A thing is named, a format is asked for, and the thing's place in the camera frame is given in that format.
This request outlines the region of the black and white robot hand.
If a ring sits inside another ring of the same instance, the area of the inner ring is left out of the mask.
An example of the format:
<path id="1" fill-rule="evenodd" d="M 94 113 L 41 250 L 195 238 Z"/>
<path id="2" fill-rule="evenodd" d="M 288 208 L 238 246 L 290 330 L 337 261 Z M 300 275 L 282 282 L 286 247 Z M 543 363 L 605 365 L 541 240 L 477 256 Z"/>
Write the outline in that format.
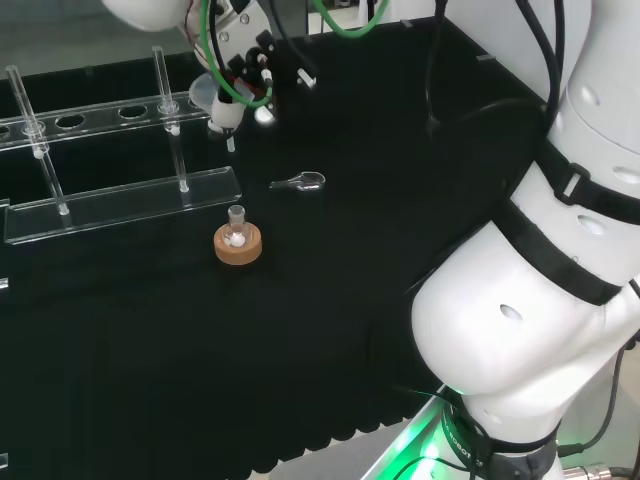
<path id="1" fill-rule="evenodd" d="M 317 70 L 285 33 L 277 15 L 257 1 L 192 1 L 181 31 L 205 67 L 190 87 L 190 101 L 209 114 L 211 138 L 233 140 L 256 103 L 262 124 L 275 120 L 276 90 L 317 83 Z"/>

